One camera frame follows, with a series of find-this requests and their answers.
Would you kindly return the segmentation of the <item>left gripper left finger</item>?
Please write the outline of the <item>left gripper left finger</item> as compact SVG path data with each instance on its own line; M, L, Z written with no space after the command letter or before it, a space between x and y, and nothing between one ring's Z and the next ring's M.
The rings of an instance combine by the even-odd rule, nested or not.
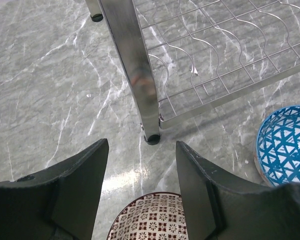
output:
M55 165L0 182L0 240L90 240L109 155L102 138Z

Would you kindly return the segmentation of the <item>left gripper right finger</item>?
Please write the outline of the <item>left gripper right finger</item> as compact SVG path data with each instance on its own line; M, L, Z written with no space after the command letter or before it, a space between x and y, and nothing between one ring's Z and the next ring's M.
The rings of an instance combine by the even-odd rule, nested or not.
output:
M300 183L267 187L177 141L176 166L191 240L300 240Z

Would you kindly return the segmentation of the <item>steel two-tier dish rack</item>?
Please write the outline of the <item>steel two-tier dish rack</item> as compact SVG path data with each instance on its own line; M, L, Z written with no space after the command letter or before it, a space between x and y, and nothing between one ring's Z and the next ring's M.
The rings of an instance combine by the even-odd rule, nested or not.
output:
M106 22L144 140L300 73L300 0L88 0Z

